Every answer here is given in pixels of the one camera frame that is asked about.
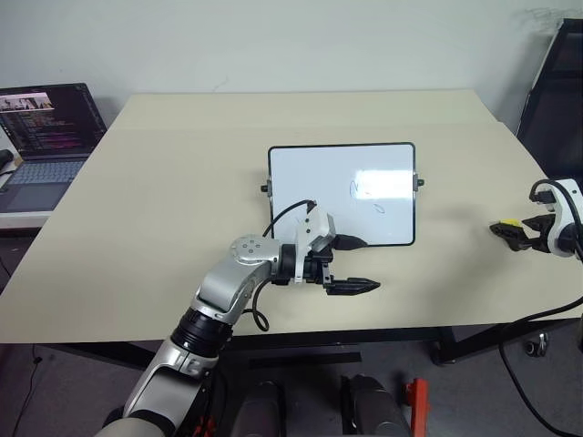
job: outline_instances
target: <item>beige tabletop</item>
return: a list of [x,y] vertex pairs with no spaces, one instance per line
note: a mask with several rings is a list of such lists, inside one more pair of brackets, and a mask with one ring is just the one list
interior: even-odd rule
[[[274,145],[411,141],[426,185],[413,246],[336,253],[338,278],[381,288],[328,297],[270,286],[260,306],[271,332],[502,322],[576,298],[574,259],[514,253],[487,228],[543,212],[527,199],[544,176],[535,161],[472,92],[422,94],[415,116],[405,93],[371,93],[370,106],[363,94],[328,96],[329,106],[325,95],[249,95],[247,106],[245,96],[132,97],[0,295],[0,341],[167,336],[230,242],[267,224],[259,186]],[[248,316],[235,331],[258,333]]]

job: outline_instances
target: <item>gray floor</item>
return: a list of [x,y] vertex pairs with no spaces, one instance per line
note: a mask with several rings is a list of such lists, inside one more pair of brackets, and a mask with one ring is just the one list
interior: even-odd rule
[[[31,239],[0,239],[0,255],[12,270]],[[4,273],[0,287],[4,286]],[[527,394],[557,427],[583,431],[583,354],[576,348],[577,323],[550,332],[544,358],[527,357],[521,343],[508,347]],[[455,329],[458,339],[481,327]],[[156,344],[144,345],[155,348]],[[12,435],[16,416],[28,390],[31,345],[0,345],[0,437]],[[250,369],[249,360],[289,355],[357,351],[360,362],[340,365]],[[21,422],[19,437],[77,437],[97,432],[107,414],[123,404],[139,371],[79,357],[43,346],[43,357],[33,383],[33,396]],[[496,351],[466,361],[437,367],[421,342],[361,343],[319,349],[231,352],[224,357],[229,400],[224,428],[228,428],[248,388],[262,380],[280,382],[286,390],[288,435],[340,433],[338,389],[341,375],[374,376],[394,395],[414,377],[430,383],[429,436],[547,436],[527,411],[511,385]],[[220,395],[216,405],[221,406]]]

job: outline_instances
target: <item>wire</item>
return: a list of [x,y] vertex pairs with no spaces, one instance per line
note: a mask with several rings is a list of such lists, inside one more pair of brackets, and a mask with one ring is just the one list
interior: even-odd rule
[[8,278],[9,279],[12,278],[12,273],[10,273],[10,270],[4,264],[4,260],[2,259],[2,257],[0,257],[0,266],[2,266],[2,270],[6,272],[6,275],[8,275]]
[[263,332],[267,332],[268,330],[270,330],[270,323],[267,320],[267,317],[265,317],[265,314],[263,314],[261,311],[257,309],[257,304],[259,302],[259,295],[261,293],[261,290],[263,290],[263,287],[265,287],[270,281],[271,279],[266,279],[261,284],[259,284],[257,289],[255,289],[255,293],[253,294],[251,308],[247,308],[242,312],[242,314],[251,313],[253,315],[253,320],[255,321],[257,328],[259,328]]
[[[535,182],[535,184],[530,189],[530,194],[528,195],[528,198],[530,198],[530,200],[536,201],[537,188],[542,184],[548,184],[552,187],[555,187],[556,189],[558,189],[560,191],[560,193],[565,198],[565,201],[567,202],[568,207],[571,211],[571,215],[573,216],[573,221],[575,222],[574,249],[578,254],[579,260],[581,262],[583,262],[583,247],[582,247],[583,246],[583,226],[581,226],[581,217],[578,214],[577,207],[575,206],[575,202],[573,201],[573,198],[569,194],[568,190],[565,187],[563,187],[560,183],[556,182],[555,180],[541,179],[541,180]],[[506,367],[506,370],[508,371],[508,374],[510,375],[510,379],[514,383],[514,386],[517,388],[518,394],[520,395],[522,402],[530,410],[530,412],[533,414],[533,416],[535,416],[535,418],[545,428],[547,428],[549,431],[553,432],[554,434],[560,435],[562,437],[582,437],[582,436],[579,434],[572,434],[570,432],[565,432],[565,431],[562,431],[558,428],[555,428],[553,425],[551,425],[549,422],[547,422],[547,420],[545,420],[545,418],[537,411],[535,406],[528,399],[527,394],[525,393],[524,389],[522,388],[522,385],[520,385],[520,381],[518,380],[518,377],[516,376],[516,374],[512,370],[512,367],[510,366],[510,362],[508,361],[508,357],[506,356],[506,350],[505,350],[505,334],[508,331],[510,331],[512,328],[515,328],[516,326],[518,326],[519,324],[527,323],[528,321],[540,319],[542,317],[553,316],[553,315],[559,314],[561,312],[569,311],[569,310],[572,310],[572,309],[574,309],[582,304],[583,304],[583,297],[580,297],[579,299],[574,300],[573,302],[568,303],[567,305],[563,305],[562,307],[554,308],[553,310],[546,310],[546,311],[538,312],[536,314],[531,314],[530,316],[526,316],[526,317],[523,317],[522,319],[518,319],[518,320],[515,320],[511,323],[508,323],[504,328],[502,328],[502,330],[500,330],[500,341],[498,342],[498,351],[500,352],[500,358],[502,359],[502,362],[504,363],[504,366]]]
[[284,209],[282,212],[280,212],[277,216],[275,216],[275,218],[271,221],[271,223],[269,224],[269,226],[263,231],[263,237],[267,237],[267,234],[270,233],[270,230],[273,229],[273,226],[275,225],[275,223],[277,223],[277,221],[279,219],[281,219],[283,216],[285,216],[292,209],[298,208],[301,205],[308,205],[308,207],[315,207],[316,206],[316,202],[314,202],[313,200],[305,199],[305,200],[300,200],[299,202],[296,202],[293,205],[290,205],[289,207],[287,207],[286,209]]
[[523,390],[522,386],[520,385],[520,382],[518,381],[517,376],[515,375],[512,368],[510,367],[510,363],[508,362],[508,358],[506,356],[506,351],[504,349],[504,346],[505,346],[505,342],[504,342],[505,335],[504,334],[520,323],[526,323],[527,321],[531,321],[534,319],[540,319],[541,317],[552,316],[555,314],[559,314],[561,312],[569,311],[569,310],[572,310],[572,309],[574,309],[582,304],[583,304],[583,297],[580,297],[579,299],[577,299],[577,300],[575,300],[567,305],[563,305],[562,307],[558,307],[558,308],[555,308],[553,310],[546,310],[546,311],[538,312],[537,314],[532,314],[530,316],[523,317],[522,319],[518,319],[516,321],[513,321],[512,323],[507,324],[500,331],[500,342],[498,343],[498,351],[500,352],[500,357],[502,358],[502,362],[504,363],[506,370],[508,371],[508,374],[510,375],[510,378],[512,379],[512,382],[514,383],[514,386],[517,388],[518,394],[520,395],[520,398],[522,398],[522,401],[525,403],[525,405],[530,410],[530,412],[532,412],[532,414],[537,418],[537,420],[545,428],[547,428],[549,431],[553,432],[556,435],[561,435],[564,437],[581,437],[581,436],[579,434],[571,434],[569,432],[564,432],[564,431],[561,431],[561,430],[555,428],[553,425],[548,423],[540,415],[540,413],[537,411],[537,409],[533,406],[533,404],[530,402],[527,395],[525,394],[525,391]]
[[35,365],[33,371],[30,373],[30,381],[28,383],[28,393],[25,396],[25,401],[22,402],[22,407],[20,407],[20,412],[18,413],[18,417],[16,419],[15,427],[12,430],[12,437],[15,437],[18,433],[18,427],[20,426],[20,421],[22,420],[23,416],[25,415],[26,408],[28,407],[28,403],[30,402],[33,394],[33,382],[35,379],[36,370],[38,369],[38,364],[43,359],[41,357],[37,357],[35,354],[35,344],[32,347],[32,354],[33,354],[33,364]]

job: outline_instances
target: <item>table leg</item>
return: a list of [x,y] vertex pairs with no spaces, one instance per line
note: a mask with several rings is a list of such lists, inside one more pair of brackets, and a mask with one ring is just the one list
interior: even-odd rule
[[[505,339],[506,341],[518,340],[528,334],[532,334],[533,332],[557,328],[559,325],[564,324],[567,321],[570,320],[541,320],[520,324],[515,326],[515,328],[510,329],[505,334]],[[456,360],[468,358],[482,352],[491,351],[497,347],[500,341],[500,331],[505,326],[506,323],[497,324],[492,328],[483,330],[482,332],[461,341],[455,341],[455,339],[440,341],[439,347],[433,354],[432,359],[435,364],[441,365],[453,363]]]

